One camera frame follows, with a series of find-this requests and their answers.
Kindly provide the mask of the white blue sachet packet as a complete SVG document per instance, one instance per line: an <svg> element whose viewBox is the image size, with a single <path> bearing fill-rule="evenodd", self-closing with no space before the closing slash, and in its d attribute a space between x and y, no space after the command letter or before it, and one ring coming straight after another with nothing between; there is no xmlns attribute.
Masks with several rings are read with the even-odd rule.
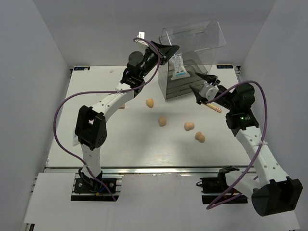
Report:
<svg viewBox="0 0 308 231"><path fill-rule="evenodd" d="M172 56L170 61L171 65L173 66L173 74L171 80L190 77L190 74L185 69L182 54Z"/></svg>

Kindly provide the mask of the clear acrylic organizer box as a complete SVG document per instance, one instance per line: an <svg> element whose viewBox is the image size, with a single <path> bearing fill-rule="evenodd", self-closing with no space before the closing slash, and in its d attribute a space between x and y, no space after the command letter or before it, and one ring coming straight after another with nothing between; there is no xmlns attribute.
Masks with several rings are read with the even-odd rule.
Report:
<svg viewBox="0 0 308 231"><path fill-rule="evenodd" d="M200 89L204 81L195 73L209 74L217 49L226 46L217 20L163 28L159 42L180 47L174 55L182 54L185 69L190 74L190 77L171 80L170 60L159 68L158 85L166 101L191 93L189 85Z"/></svg>

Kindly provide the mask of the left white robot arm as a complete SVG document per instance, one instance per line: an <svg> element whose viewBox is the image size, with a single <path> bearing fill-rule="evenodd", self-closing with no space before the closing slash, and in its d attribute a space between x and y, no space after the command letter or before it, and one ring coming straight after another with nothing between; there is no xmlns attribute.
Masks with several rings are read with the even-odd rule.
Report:
<svg viewBox="0 0 308 231"><path fill-rule="evenodd" d="M152 42L144 53L132 52L115 93L108 94L91 107L84 105L79 109L75 134L85 161L83 168L79 170L79 175L91 192L97 192L102 186L100 147L107 138L108 119L121 106L134 99L143 88L144 77L154 67L165 65L179 48L178 45L161 45Z"/></svg>

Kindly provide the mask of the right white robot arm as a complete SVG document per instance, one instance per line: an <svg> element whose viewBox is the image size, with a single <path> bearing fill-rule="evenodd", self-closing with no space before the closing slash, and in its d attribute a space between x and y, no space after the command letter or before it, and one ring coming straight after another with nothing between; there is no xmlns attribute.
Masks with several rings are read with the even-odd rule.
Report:
<svg viewBox="0 0 308 231"><path fill-rule="evenodd" d="M243 146L250 163L243 172L236 167L220 169L217 185L222 193L208 206L210 210L241 196L250 199L255 211L262 217L293 211L303 186L292 179L278 164L265 142L268 122L267 101L264 98L264 127L260 128L251 107L255 102L255 89L264 91L253 80L243 81L225 88L216 75L197 73L204 80L201 90L191 86L199 105L217 103L229 110L226 123L237 141Z"/></svg>

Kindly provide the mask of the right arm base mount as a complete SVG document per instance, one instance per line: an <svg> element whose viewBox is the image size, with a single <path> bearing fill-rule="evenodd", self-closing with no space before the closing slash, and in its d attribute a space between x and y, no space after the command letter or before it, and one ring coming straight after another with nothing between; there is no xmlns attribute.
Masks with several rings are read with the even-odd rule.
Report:
<svg viewBox="0 0 308 231"><path fill-rule="evenodd" d="M233 171L240 171L239 168L234 166L225 167L219 170L216 177L205 177L200 178L200 181L196 183L197 187L202 189L202 203L204 205L209 205L216 197L223 193L228 185L226 184L225 175ZM239 191L232 188L226 195L224 195L219 202L225 201L233 196L239 195ZM227 202L227 204L247 204L247 197L241 195L232 201Z"/></svg>

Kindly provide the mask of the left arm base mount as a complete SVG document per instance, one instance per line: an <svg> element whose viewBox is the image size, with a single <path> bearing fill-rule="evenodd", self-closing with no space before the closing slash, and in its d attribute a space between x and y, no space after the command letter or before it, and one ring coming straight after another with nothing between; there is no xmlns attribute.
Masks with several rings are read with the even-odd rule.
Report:
<svg viewBox="0 0 308 231"><path fill-rule="evenodd" d="M103 176L102 182L106 185L97 183L94 187L87 184L80 176L75 176L71 201L94 201L94 202L115 202L118 200L122 179L119 177Z"/></svg>

